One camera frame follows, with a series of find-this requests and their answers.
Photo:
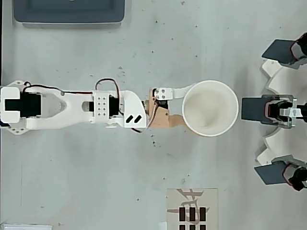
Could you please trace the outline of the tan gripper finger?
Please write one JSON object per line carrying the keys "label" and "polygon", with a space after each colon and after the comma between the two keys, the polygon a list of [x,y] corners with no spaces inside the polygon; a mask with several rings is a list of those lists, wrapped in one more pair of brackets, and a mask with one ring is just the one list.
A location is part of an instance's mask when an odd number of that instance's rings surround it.
{"label": "tan gripper finger", "polygon": [[186,124],[183,115],[170,115],[169,116],[169,127],[178,127],[183,126],[187,130],[190,130],[188,125]]}

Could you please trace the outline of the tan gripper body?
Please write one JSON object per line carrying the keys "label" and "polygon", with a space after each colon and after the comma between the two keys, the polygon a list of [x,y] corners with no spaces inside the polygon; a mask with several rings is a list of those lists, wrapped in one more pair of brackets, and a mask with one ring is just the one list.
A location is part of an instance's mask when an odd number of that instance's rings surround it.
{"label": "tan gripper body", "polygon": [[143,101],[144,109],[149,118],[149,127],[167,128],[170,127],[168,100],[158,100],[155,89],[149,89],[149,97]]}

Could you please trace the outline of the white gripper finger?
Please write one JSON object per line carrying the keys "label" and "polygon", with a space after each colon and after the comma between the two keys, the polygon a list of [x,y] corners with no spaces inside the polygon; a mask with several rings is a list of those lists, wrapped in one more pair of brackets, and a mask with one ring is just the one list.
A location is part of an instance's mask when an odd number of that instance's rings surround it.
{"label": "white gripper finger", "polygon": [[162,100],[173,100],[173,99],[181,99],[184,98],[186,93],[195,85],[191,84],[189,86],[183,88],[165,88],[160,87],[154,89],[154,98],[162,101]]}

